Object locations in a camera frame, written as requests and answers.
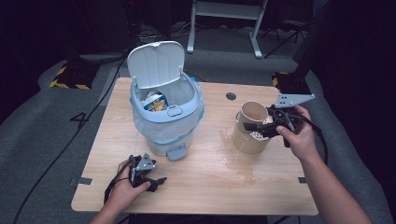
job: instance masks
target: right hand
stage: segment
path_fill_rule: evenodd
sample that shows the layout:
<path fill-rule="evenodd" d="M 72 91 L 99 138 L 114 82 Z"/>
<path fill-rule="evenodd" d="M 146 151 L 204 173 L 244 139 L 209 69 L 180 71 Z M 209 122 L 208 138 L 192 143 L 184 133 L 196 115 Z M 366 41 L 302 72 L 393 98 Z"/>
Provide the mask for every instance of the right hand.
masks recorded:
<path fill-rule="evenodd" d="M 311 120 L 308 110 L 302 106 L 297 105 L 294 107 L 294 110 L 299 115 Z M 296 133 L 291 132 L 283 126 L 277 126 L 276 131 L 290 143 L 291 151 L 300 161 L 319 157 L 315 134 L 308 123 L 300 121 Z"/>

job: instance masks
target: hole in table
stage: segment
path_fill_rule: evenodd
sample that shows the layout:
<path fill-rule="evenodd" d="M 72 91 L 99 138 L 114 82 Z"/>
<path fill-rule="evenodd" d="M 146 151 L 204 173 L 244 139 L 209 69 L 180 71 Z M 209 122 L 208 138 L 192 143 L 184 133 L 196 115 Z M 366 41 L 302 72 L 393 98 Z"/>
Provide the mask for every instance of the hole in table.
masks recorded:
<path fill-rule="evenodd" d="M 225 97 L 227 97 L 227 99 L 229 99 L 229 100 L 236 99 L 236 95 L 233 92 L 228 92 L 227 94 L 225 94 Z"/>

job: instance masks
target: metal stand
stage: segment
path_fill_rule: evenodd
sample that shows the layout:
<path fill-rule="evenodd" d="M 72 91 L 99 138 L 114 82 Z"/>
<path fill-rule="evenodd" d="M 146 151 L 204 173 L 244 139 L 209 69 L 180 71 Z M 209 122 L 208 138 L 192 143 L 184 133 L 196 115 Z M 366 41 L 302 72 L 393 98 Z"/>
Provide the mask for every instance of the metal stand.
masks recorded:
<path fill-rule="evenodd" d="M 261 6 L 245 6 L 237 4 L 200 2 L 197 0 L 193 0 L 191 9 L 191 31 L 189 36 L 189 43 L 187 46 L 187 52 L 193 53 L 194 51 L 195 16 L 212 16 L 255 20 L 256 25 L 254 26 L 254 32 L 249 32 L 249 38 L 254 50 L 254 54 L 257 58 L 261 58 L 262 52 L 260 51 L 256 37 L 257 33 L 259 32 L 260 24 L 262 23 L 262 16 L 264 14 L 266 5 L 267 0 L 263 0 Z"/>

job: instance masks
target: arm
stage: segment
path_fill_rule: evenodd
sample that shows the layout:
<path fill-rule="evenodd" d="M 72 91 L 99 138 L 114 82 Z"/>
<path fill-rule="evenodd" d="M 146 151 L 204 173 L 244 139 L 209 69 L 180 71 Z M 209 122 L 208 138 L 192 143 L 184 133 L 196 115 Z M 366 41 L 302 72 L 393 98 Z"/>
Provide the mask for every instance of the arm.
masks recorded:
<path fill-rule="evenodd" d="M 295 106 L 295 109 L 310 119 L 306 109 L 301 106 Z M 293 154 L 300 160 L 306 182 L 325 223 L 371 223 L 358 202 L 322 161 L 309 124 L 301 123 L 298 134 L 282 126 L 276 130 L 290 142 Z"/>
<path fill-rule="evenodd" d="M 124 161 L 119 165 L 119 170 L 126 162 L 127 161 Z M 93 218 L 91 224 L 114 223 L 117 216 L 123 210 L 127 209 L 134 202 L 137 196 L 149 188 L 149 182 L 146 182 L 137 188 L 133 188 L 128 179 L 128 172 L 129 169 L 125 169 L 122 172 L 119 181 L 111 191 L 110 197 L 99 213 Z"/>

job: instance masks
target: chair leg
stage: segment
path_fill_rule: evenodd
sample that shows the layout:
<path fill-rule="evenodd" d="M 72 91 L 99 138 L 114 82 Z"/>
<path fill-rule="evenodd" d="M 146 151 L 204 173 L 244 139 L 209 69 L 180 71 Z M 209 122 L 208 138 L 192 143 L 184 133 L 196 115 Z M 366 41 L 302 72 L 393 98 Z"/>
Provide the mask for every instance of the chair leg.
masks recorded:
<path fill-rule="evenodd" d="M 268 58 L 268 56 L 270 56 L 272 53 L 274 53 L 277 49 L 279 49 L 280 47 L 282 47 L 284 44 L 286 44 L 286 42 L 288 42 L 290 39 L 292 39 L 294 36 L 296 36 L 298 34 L 298 32 L 294 32 L 294 34 L 292 34 L 291 36 L 289 36 L 287 39 L 285 39 L 280 45 L 278 45 L 276 48 L 274 48 L 273 50 L 271 50 L 269 53 L 267 53 L 264 58 Z"/>
<path fill-rule="evenodd" d="M 279 42 L 279 44 L 280 44 L 279 32 L 277 31 L 277 29 L 276 29 L 276 36 L 277 36 L 277 42 Z"/>
<path fill-rule="evenodd" d="M 297 43 L 297 39 L 298 39 L 298 35 L 300 34 L 300 32 L 297 32 L 297 35 L 296 35 L 296 37 L 294 38 L 294 44 L 296 44 Z"/>
<path fill-rule="evenodd" d="M 270 33 L 271 29 L 268 29 L 263 35 L 262 38 L 265 38 L 266 35 L 268 35 L 268 33 Z"/>

